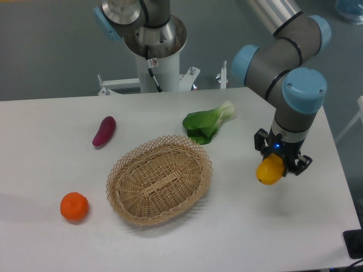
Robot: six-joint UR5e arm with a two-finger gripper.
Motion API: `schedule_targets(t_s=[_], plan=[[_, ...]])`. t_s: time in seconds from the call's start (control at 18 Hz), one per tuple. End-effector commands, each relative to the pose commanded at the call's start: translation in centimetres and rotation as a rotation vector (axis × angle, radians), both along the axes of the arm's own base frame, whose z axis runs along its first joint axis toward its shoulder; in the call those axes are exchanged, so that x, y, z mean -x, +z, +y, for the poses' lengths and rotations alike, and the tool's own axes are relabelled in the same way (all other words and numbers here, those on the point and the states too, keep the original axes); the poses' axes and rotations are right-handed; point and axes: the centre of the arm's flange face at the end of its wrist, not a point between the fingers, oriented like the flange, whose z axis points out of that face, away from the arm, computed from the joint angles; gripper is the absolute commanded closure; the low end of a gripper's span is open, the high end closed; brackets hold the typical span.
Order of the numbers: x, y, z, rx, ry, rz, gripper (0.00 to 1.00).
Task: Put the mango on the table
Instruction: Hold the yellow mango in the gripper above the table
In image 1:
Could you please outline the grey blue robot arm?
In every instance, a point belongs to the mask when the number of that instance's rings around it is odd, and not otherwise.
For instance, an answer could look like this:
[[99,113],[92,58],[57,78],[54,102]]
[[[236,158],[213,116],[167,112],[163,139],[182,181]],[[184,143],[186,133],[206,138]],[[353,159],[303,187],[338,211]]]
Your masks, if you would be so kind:
[[[284,173],[298,175],[311,163],[300,149],[327,90],[324,76],[303,63],[326,47],[331,29],[294,1],[251,1],[250,6],[275,41],[266,48],[244,46],[231,72],[276,110],[270,131],[255,134],[256,150],[263,158],[277,155]],[[109,39],[124,40],[134,54],[143,93],[183,89],[179,54],[187,31],[169,1],[103,1],[93,14]]]

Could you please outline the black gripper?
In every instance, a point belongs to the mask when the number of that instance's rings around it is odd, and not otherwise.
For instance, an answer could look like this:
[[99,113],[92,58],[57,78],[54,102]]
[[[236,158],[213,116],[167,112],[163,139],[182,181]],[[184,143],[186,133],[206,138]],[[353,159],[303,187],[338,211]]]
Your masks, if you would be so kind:
[[311,157],[300,154],[301,141],[294,143],[286,142],[282,140],[280,134],[275,135],[273,131],[268,133],[262,128],[254,135],[254,148],[260,152],[262,157],[267,158],[270,154],[283,157],[285,167],[283,176],[286,176],[288,173],[298,176],[313,162]]

